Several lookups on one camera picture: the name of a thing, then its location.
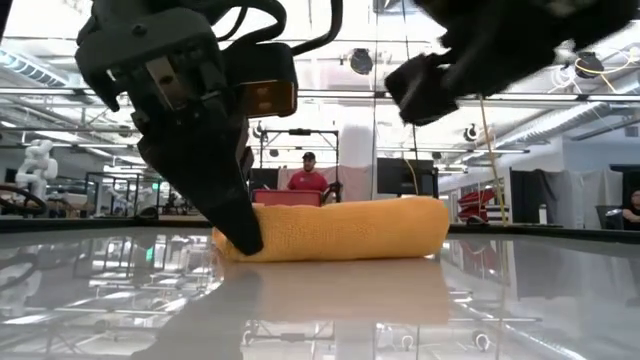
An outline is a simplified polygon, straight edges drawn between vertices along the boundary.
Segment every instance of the white robot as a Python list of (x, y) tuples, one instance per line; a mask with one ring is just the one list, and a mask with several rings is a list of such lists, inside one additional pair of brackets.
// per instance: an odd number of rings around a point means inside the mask
[(113, 186), (107, 186), (107, 193), (111, 196), (113, 196), (114, 199), (116, 199), (116, 201), (121, 202), (122, 204), (124, 204), (127, 208), (134, 210), (134, 213), (137, 212), (136, 210), (144, 208), (144, 204), (145, 201), (147, 200), (147, 198), (149, 197), (149, 195), (153, 194), (153, 189), (152, 188), (143, 188), (140, 189), (138, 191), (138, 202), (136, 204), (136, 208), (134, 209), (134, 203), (133, 203), (133, 198), (135, 196), (135, 192), (133, 192), (132, 194), (129, 195), (129, 199), (127, 199), (124, 195), (122, 195), (121, 193), (119, 193), (116, 189), (113, 188)]
[(31, 194), (42, 200), (46, 199), (48, 180), (58, 176), (58, 162), (50, 157), (51, 149), (50, 140), (32, 141), (16, 174), (16, 186), (25, 189), (31, 185)]

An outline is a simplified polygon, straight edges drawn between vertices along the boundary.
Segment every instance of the folded towel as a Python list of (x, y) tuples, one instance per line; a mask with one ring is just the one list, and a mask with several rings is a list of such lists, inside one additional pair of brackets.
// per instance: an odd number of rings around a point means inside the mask
[(423, 257), (438, 252), (449, 230), (442, 201), (421, 196), (254, 211), (264, 248), (245, 256), (214, 229), (224, 257), (244, 262)]

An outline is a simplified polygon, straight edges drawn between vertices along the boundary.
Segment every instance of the cap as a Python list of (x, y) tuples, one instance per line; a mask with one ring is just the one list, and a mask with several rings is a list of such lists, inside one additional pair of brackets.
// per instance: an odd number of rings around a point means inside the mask
[(315, 160), (316, 159), (316, 154), (312, 153), (311, 151), (304, 153), (304, 155), (302, 155), (302, 160)]

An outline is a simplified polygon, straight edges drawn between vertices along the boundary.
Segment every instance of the humanoid robot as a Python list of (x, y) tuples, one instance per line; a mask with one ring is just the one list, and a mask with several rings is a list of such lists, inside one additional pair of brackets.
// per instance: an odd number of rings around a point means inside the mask
[(50, 140), (32, 141), (16, 174), (16, 185), (21, 189), (31, 186), (31, 194), (39, 199), (46, 198), (48, 181), (58, 176), (58, 162), (51, 158), (51, 149), (53, 143)]

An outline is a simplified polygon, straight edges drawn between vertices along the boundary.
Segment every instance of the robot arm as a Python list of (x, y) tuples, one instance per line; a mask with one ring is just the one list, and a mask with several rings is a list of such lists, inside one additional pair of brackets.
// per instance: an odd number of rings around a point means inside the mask
[[(295, 113), (293, 57), (337, 36), (343, 4), (330, 1), (329, 32), (293, 48), (264, 43), (286, 25), (276, 0), (94, 0), (78, 35), (86, 83), (112, 111), (128, 93), (143, 159), (246, 255), (263, 244), (237, 159), (243, 126)], [(540, 70), (564, 40), (581, 49), (604, 38), (638, 8), (637, 0), (414, 1), (447, 29), (440, 41), (448, 49), (410, 59), (385, 81), (400, 116), (415, 125), (455, 111), (460, 96), (491, 95)], [(248, 8), (276, 22), (220, 50), (211, 26), (233, 7), (243, 9), (235, 30)]]
[(385, 80), (400, 117), (427, 125), (465, 95), (489, 96), (550, 65), (566, 40), (574, 52), (625, 27), (637, 0), (414, 0), (447, 29), (444, 54), (419, 55)]
[[(78, 34), (86, 83), (113, 111), (128, 93), (142, 158), (247, 255), (263, 244), (237, 145), (248, 118), (296, 111), (293, 56), (328, 44), (342, 25), (342, 0), (327, 1), (330, 31), (293, 48), (262, 43), (286, 25), (274, 0), (94, 0)], [(220, 50), (211, 26), (233, 7), (276, 22)]]

